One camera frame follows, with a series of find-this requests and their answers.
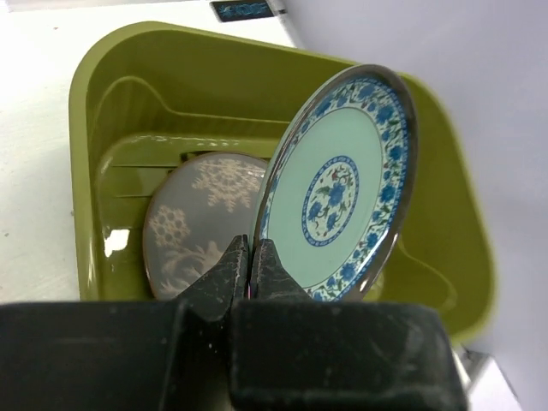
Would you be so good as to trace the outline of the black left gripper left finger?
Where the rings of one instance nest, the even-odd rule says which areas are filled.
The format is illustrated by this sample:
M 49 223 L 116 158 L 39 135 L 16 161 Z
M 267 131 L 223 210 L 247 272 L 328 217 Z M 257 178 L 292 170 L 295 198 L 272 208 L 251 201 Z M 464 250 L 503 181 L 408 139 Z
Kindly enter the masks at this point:
M 2 306 L 2 409 L 231 409 L 226 330 L 247 263 L 238 235 L 169 301 Z

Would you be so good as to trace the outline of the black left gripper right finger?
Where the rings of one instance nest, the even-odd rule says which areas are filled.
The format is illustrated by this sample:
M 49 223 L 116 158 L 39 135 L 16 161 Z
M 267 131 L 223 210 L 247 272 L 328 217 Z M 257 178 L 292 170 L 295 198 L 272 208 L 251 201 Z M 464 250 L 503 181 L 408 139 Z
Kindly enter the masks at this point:
M 319 302 L 284 270 L 271 240 L 253 252 L 249 298 L 229 326 L 238 410 L 465 410 L 450 340 L 429 307 Z

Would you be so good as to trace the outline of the grey reindeer snowflake plate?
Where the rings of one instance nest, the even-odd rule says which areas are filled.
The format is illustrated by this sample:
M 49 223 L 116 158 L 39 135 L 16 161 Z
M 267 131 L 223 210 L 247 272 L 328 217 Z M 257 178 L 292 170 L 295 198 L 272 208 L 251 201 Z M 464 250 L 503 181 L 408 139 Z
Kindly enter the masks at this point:
M 174 169 L 152 196 L 142 249 L 151 291 L 170 300 L 222 257 L 253 222 L 267 162 L 243 153 L 209 152 Z

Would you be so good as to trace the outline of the small blue floral plate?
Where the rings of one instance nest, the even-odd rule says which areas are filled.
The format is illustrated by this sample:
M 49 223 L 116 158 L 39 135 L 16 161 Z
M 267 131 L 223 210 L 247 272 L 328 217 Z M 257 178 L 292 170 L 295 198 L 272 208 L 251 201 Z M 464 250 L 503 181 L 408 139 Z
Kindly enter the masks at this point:
M 403 79 L 374 64 L 333 75 L 296 113 L 259 189 L 252 249 L 270 240 L 316 301 L 360 300 L 396 243 L 419 130 Z

